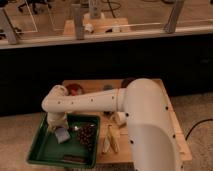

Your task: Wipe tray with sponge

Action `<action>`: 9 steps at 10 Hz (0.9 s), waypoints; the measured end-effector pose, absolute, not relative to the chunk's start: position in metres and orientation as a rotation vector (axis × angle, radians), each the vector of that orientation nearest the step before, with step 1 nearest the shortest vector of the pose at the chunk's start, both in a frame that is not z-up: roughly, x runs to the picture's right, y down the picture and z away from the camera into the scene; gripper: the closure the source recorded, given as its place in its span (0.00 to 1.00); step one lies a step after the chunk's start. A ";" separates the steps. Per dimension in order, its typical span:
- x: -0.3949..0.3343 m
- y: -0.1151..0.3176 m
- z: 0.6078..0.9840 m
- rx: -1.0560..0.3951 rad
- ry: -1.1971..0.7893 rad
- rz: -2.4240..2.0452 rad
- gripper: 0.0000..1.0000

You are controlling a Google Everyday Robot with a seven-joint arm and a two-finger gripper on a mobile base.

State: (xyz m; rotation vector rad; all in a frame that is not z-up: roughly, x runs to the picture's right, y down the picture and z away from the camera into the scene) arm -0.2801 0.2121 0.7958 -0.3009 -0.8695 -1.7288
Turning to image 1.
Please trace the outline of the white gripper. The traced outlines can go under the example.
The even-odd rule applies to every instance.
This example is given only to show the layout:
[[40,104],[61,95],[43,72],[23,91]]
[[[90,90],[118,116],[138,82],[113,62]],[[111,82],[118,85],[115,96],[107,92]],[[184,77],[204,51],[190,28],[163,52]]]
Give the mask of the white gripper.
[[65,113],[48,113],[47,114],[48,130],[52,133],[58,127],[68,129],[67,115]]

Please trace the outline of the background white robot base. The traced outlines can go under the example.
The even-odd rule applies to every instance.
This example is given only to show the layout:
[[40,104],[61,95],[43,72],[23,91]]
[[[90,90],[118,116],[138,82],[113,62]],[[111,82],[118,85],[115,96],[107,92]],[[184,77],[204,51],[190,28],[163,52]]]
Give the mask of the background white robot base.
[[89,11],[84,15],[85,19],[104,19],[105,15],[101,11],[100,0],[88,0]]

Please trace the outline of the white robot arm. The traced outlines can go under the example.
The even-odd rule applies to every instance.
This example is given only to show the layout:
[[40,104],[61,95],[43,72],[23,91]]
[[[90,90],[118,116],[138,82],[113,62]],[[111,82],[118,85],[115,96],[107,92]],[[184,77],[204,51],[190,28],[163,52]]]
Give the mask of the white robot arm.
[[125,88],[69,96],[54,86],[42,101],[53,118],[68,111],[116,111],[125,114],[136,171],[182,171],[182,161],[166,98],[151,79],[136,79]]

